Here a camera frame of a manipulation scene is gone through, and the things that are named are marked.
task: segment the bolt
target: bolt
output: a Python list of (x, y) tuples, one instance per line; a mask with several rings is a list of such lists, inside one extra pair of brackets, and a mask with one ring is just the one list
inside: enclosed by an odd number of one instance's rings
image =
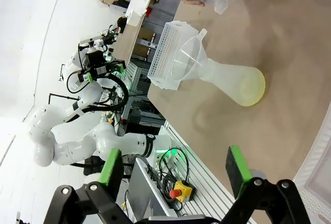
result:
[(69, 192), (69, 189), (68, 188), (64, 188), (63, 190), (62, 190), (62, 194), (67, 194)]
[(256, 179), (256, 180), (254, 181), (254, 184), (255, 184), (256, 186), (260, 186), (260, 185), (262, 184), (262, 181), (261, 181), (260, 179)]
[(92, 184), (89, 189), (90, 190), (96, 190), (98, 188), (98, 186), (96, 186), (95, 184)]
[(282, 182), (281, 183), (281, 186), (284, 188), (284, 189), (287, 189), (289, 187), (289, 183), (288, 182)]

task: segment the white wall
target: white wall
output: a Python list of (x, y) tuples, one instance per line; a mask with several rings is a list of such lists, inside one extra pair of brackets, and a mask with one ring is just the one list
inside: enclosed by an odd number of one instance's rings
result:
[[(35, 86), (36, 106), (47, 104), (49, 92), (69, 95), (64, 83), (58, 82), (61, 64), (70, 59), (79, 38), (107, 29), (125, 11), (98, 0), (58, 0), (55, 5), (56, 1), (0, 0), (0, 124), (11, 123), (0, 131), (2, 151), (32, 107)], [(52, 98), (52, 104), (66, 107), (72, 101)], [(98, 114), (86, 115), (79, 120), (78, 132), (72, 132), (73, 124), (54, 132), (59, 142), (72, 141), (98, 121)], [(0, 165), (0, 223), (14, 223), (17, 211), (25, 222), (42, 223), (58, 185), (78, 188), (83, 183), (82, 169), (34, 165), (32, 149), (31, 141), (18, 134)]]

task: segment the perforated basket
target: perforated basket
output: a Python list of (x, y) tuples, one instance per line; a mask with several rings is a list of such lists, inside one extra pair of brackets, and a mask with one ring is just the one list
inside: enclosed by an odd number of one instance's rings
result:
[(311, 223), (331, 223), (331, 104), (294, 182)]
[(171, 65), (184, 43), (198, 34), (198, 30), (186, 22), (172, 21), (164, 29), (148, 72), (153, 84), (165, 89), (178, 89), (180, 82), (171, 79)]

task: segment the funnel handle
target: funnel handle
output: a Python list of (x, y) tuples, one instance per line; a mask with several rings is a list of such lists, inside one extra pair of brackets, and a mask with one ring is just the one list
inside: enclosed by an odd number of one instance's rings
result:
[(207, 30), (203, 28), (203, 29), (201, 29), (201, 31), (200, 31), (199, 34), (197, 35), (197, 38), (198, 38), (199, 40), (202, 40), (203, 37), (205, 37), (206, 34), (207, 34)]

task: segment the funnel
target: funnel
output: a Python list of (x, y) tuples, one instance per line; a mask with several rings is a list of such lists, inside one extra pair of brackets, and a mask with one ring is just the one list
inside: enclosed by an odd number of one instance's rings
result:
[(263, 96), (265, 80), (255, 67), (220, 64), (207, 57), (202, 39), (207, 30), (189, 39), (177, 53), (171, 77), (183, 81), (200, 78), (214, 84), (241, 106), (251, 106)]

